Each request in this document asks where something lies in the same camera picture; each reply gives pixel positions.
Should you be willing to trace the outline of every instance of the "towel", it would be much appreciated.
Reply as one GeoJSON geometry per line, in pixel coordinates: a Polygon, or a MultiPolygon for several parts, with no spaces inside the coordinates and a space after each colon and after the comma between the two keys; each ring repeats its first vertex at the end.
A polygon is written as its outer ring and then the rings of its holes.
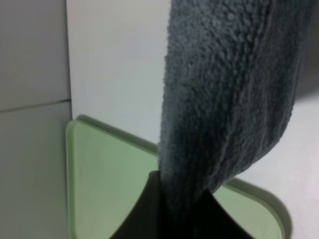
{"type": "Polygon", "coordinates": [[[283,135],[316,3],[171,1],[159,169],[174,221],[283,135]]]}

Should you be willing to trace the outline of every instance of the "green plastic base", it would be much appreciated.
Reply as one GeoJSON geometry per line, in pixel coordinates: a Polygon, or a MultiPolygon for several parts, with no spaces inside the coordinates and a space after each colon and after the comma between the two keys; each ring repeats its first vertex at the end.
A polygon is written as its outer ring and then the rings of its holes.
{"type": "MultiPolygon", "coordinates": [[[[157,155],[82,121],[67,127],[67,182],[71,239],[107,239],[138,200],[157,155]]],[[[261,200],[226,186],[215,198],[257,239],[283,239],[276,214],[261,200]]]]}

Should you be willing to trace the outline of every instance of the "gray towel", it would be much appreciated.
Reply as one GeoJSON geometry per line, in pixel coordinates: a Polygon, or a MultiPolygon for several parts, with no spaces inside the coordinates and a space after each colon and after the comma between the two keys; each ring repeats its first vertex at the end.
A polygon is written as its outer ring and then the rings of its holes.
{"type": "Polygon", "coordinates": [[[316,2],[172,0],[159,168],[176,220],[283,135],[316,2]]]}

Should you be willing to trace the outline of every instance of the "tile grout line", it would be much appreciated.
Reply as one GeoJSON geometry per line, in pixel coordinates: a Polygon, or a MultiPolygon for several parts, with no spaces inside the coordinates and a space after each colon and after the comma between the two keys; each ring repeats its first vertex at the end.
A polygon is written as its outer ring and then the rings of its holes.
{"type": "Polygon", "coordinates": [[[71,102],[71,99],[66,99],[66,100],[62,100],[62,101],[55,101],[55,102],[49,102],[49,103],[43,103],[43,104],[37,104],[37,105],[31,105],[31,106],[22,106],[22,107],[15,107],[15,108],[11,108],[11,109],[0,110],[0,114],[14,112],[14,111],[20,111],[20,110],[34,109],[34,108],[44,107],[44,106],[57,105],[59,103],[65,103],[65,102],[71,102]]]}

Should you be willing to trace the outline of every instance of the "white tile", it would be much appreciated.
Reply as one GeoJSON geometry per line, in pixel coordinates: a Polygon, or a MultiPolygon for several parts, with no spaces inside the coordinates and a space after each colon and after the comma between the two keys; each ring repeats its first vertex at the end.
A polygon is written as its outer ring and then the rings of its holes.
{"type": "Polygon", "coordinates": [[[66,239],[70,104],[0,114],[0,238],[66,239]]]}
{"type": "Polygon", "coordinates": [[[65,0],[1,0],[0,52],[0,110],[70,98],[65,0]]]}

